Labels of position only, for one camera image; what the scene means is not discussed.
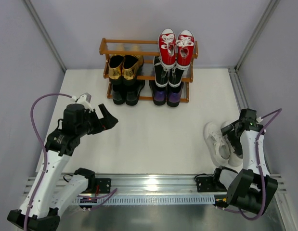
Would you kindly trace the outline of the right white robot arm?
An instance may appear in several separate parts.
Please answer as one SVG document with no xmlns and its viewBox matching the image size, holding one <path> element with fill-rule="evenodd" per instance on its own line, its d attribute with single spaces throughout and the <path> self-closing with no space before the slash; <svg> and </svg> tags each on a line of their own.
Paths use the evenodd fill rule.
<svg viewBox="0 0 298 231">
<path fill-rule="evenodd" d="M 227 191 L 226 204 L 238 208 L 240 214 L 250 212 L 255 220 L 262 216 L 271 202 L 277 188 L 277 180 L 267 169 L 263 141 L 267 124 L 252 109 L 242 109 L 239 118 L 221 128 L 221 136 L 237 160 L 243 162 L 240 172 L 228 167 L 214 171 L 213 182 L 217 189 Z"/>
</svg>

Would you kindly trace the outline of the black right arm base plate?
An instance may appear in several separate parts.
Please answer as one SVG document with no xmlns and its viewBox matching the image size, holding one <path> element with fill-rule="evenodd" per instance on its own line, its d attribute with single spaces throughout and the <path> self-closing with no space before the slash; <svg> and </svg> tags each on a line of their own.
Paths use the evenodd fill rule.
<svg viewBox="0 0 298 231">
<path fill-rule="evenodd" d="M 198 176 L 195 182 L 198 193 L 227 192 L 225 186 L 211 176 Z"/>
</svg>

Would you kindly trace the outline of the red canvas sneaker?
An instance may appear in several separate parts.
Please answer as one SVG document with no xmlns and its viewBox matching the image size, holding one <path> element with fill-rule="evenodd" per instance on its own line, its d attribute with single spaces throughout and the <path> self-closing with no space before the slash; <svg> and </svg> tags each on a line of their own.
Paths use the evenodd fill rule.
<svg viewBox="0 0 298 231">
<path fill-rule="evenodd" d="M 158 38 L 158 48 L 161 64 L 166 69 L 172 69 L 175 65 L 176 36 L 172 29 L 164 29 Z"/>
<path fill-rule="evenodd" d="M 191 31 L 183 30 L 176 40 L 177 47 L 177 68 L 180 70 L 188 69 L 193 53 L 194 53 L 195 39 Z"/>
</svg>

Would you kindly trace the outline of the black patent loafer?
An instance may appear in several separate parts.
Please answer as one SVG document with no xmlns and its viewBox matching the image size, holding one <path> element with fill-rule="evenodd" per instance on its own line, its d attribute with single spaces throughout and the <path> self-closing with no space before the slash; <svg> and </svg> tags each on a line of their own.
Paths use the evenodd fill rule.
<svg viewBox="0 0 298 231">
<path fill-rule="evenodd" d="M 127 87 L 126 104 L 135 106 L 140 97 L 140 93 L 145 86 L 145 80 L 136 80 L 136 82 Z"/>
<path fill-rule="evenodd" d="M 112 85 L 112 100 L 116 105 L 124 104 L 126 101 L 126 87 L 123 84 Z"/>
</svg>

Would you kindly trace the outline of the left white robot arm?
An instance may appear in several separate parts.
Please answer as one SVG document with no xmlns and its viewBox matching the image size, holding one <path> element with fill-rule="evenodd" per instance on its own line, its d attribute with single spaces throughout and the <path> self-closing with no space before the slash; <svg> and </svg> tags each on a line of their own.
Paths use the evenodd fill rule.
<svg viewBox="0 0 298 231">
<path fill-rule="evenodd" d="M 94 171 L 79 168 L 68 184 L 59 193 L 54 193 L 57 181 L 79 146 L 80 139 L 112 129 L 118 123 L 104 104 L 100 104 L 99 109 L 102 118 L 95 110 L 79 103 L 65 108 L 63 118 L 58 120 L 61 128 L 56 128 L 47 137 L 44 158 L 29 194 L 22 205 L 7 216 L 10 223 L 25 231 L 55 231 L 70 203 L 81 193 L 96 190 Z"/>
</svg>

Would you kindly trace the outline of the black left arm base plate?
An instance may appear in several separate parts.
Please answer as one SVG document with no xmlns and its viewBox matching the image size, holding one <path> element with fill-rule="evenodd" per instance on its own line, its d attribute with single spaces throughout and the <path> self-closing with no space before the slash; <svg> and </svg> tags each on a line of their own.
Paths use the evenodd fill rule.
<svg viewBox="0 0 298 231">
<path fill-rule="evenodd" d="M 96 178 L 89 180 L 88 186 L 82 193 L 103 194 L 111 192 L 111 178 Z"/>
</svg>

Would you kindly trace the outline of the gold loafer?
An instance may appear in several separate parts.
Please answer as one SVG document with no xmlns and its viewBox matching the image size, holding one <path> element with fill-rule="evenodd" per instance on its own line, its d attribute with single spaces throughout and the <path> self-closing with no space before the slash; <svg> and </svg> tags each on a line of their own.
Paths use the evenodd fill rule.
<svg viewBox="0 0 298 231">
<path fill-rule="evenodd" d="M 122 76 L 126 86 L 133 85 L 138 76 L 139 69 L 143 66 L 142 55 L 126 55 L 123 62 Z"/>
<path fill-rule="evenodd" d="M 108 63 L 108 75 L 112 85 L 120 85 L 122 83 L 122 67 L 125 57 L 123 55 L 112 55 Z"/>
</svg>

